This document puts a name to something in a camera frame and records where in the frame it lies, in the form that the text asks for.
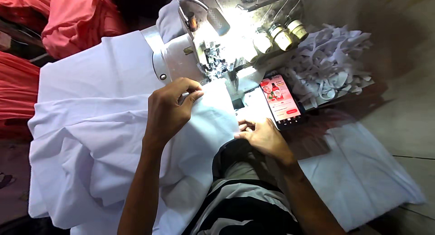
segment striped shirt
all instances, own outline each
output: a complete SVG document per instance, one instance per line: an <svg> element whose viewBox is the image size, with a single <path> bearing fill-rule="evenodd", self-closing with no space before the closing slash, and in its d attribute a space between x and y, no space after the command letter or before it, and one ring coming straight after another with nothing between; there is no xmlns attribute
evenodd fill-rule
<svg viewBox="0 0 435 235"><path fill-rule="evenodd" d="M282 191L268 182L219 182L183 235L302 234Z"/></svg>

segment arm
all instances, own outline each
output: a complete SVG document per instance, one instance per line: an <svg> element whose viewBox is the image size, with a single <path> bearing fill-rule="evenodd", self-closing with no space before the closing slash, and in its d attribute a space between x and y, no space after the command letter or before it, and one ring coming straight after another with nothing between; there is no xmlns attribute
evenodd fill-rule
<svg viewBox="0 0 435 235"><path fill-rule="evenodd" d="M247 139L261 153L277 160L290 194L287 199L304 233L345 235L343 228L302 172L272 120L242 120L239 121L239 127L242 132L236 134L235 138Z"/></svg>
<svg viewBox="0 0 435 235"><path fill-rule="evenodd" d="M142 153L118 226L119 235L151 234L157 214L160 160L166 143L190 120L193 103L204 93L201 85L179 78L148 99L148 121ZM180 95L191 92L182 105Z"/></svg>

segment white cloth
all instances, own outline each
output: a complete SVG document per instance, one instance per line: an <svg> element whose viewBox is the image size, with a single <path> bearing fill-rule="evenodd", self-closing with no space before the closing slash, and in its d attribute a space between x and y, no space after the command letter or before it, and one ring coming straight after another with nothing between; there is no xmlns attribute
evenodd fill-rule
<svg viewBox="0 0 435 235"><path fill-rule="evenodd" d="M363 71L360 56L372 44L370 33L348 31L347 26L325 28L310 33L293 51L284 74L307 108L317 107L348 92L360 94L374 83Z"/></svg>
<svg viewBox="0 0 435 235"><path fill-rule="evenodd" d="M149 93L163 86L139 31L41 69L29 214L72 234L115 234L136 171ZM212 182L211 163L238 131L222 81L204 86L191 120L166 145L153 234L179 234Z"/></svg>
<svg viewBox="0 0 435 235"><path fill-rule="evenodd" d="M180 1L181 0L172 0L159 11L159 18L156 21L156 26L164 44L184 34L183 27L181 26L180 15L178 14Z"/></svg>
<svg viewBox="0 0 435 235"><path fill-rule="evenodd" d="M400 204L425 202L419 186L405 169L351 116L338 110L321 110L308 124L295 129L298 132L292 136L296 142L289 146L308 156L323 149L317 156L299 160L299 165L345 231ZM275 170L274 166L269 166L269 170Z"/></svg>

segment phone screen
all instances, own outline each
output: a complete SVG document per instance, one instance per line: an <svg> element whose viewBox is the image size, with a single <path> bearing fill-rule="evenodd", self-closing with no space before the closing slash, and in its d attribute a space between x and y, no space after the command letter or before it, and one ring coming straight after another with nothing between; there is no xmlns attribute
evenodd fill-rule
<svg viewBox="0 0 435 235"><path fill-rule="evenodd" d="M264 79L260 86L268 100L277 126L280 124L289 125L298 121L301 111L281 75Z"/></svg>

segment coral fabric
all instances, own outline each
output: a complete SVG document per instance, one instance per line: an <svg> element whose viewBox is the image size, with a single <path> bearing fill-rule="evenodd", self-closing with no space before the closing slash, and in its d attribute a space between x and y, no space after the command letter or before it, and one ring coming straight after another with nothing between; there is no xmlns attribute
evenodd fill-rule
<svg viewBox="0 0 435 235"><path fill-rule="evenodd" d="M61 59L101 43L101 37L127 32L112 0L51 0L42 43Z"/></svg>
<svg viewBox="0 0 435 235"><path fill-rule="evenodd" d="M39 67L0 52L0 139L26 138L26 121L35 114Z"/></svg>
<svg viewBox="0 0 435 235"><path fill-rule="evenodd" d="M0 0L0 16L42 32L45 49L56 59L127 32L112 0Z"/></svg>
<svg viewBox="0 0 435 235"><path fill-rule="evenodd" d="M50 12L50 0L0 0L0 16L41 32Z"/></svg>

